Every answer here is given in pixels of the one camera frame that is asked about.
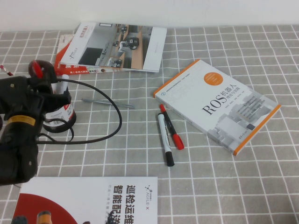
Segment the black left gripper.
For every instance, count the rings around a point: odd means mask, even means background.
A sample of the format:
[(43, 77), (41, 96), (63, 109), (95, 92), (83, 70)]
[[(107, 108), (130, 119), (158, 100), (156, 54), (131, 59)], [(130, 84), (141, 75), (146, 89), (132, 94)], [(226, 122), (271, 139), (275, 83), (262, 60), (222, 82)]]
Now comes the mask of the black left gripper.
[(44, 108), (54, 106), (54, 91), (50, 79), (30, 77), (28, 84), (33, 91), (38, 91), (38, 93), (0, 94), (0, 113), (4, 114), (4, 118), (11, 118), (14, 115), (36, 118), (41, 116)]

